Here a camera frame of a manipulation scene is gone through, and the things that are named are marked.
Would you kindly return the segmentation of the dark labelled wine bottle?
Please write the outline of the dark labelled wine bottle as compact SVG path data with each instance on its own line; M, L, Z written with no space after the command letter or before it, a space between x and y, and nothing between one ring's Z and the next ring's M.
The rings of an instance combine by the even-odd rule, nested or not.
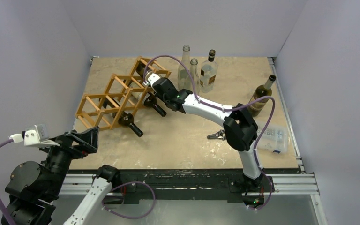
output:
M167 112L157 104L157 98L154 95L149 94L144 99L143 105L154 109L161 117L165 117L167 115Z

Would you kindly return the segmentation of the olive green wine bottle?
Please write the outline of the olive green wine bottle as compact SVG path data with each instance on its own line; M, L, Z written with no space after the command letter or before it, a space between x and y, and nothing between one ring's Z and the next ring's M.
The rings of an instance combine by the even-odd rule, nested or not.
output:
M147 74L150 72L153 72L154 70L146 67L145 64L143 64L142 62L138 61L137 65L135 67L135 72L144 80L144 73L145 71L147 71Z

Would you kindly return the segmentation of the clear liquor bottle black cap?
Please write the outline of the clear liquor bottle black cap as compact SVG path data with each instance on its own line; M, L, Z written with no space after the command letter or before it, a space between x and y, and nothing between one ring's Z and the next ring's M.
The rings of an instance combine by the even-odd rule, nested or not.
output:
M218 72L218 64L215 61L215 56L216 51L211 49L209 51L208 59L201 65L200 90L203 93L208 93L213 90Z

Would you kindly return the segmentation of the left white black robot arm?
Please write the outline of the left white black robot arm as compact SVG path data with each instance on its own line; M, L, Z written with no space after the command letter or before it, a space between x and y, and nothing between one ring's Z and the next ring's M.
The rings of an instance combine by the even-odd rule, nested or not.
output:
M11 173L5 188L9 194L6 210L16 225L47 225L52 220L59 192L75 159L82 159L98 150L98 126L78 133L67 131L50 138L45 124L36 124L21 133L24 145L47 154L41 163L27 161Z

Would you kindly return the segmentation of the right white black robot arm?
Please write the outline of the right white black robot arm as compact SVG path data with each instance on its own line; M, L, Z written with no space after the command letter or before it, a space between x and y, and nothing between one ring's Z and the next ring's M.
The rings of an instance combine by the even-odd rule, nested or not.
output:
M196 115L221 126L227 143L239 152L246 188L255 191L262 186L265 174L256 148L263 133L257 132L258 125L245 105L223 105L201 98L190 90L177 90L169 79L157 74L150 75L146 83L172 111Z

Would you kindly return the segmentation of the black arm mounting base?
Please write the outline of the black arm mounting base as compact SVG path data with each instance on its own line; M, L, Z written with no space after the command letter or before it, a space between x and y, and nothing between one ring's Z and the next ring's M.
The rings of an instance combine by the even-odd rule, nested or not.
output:
M124 204L138 204L141 200L211 200L228 203L246 203L259 206L264 203L274 185L271 176L263 177L258 186L245 184L242 169L117 169L102 166L87 170L92 177L107 178L114 197Z

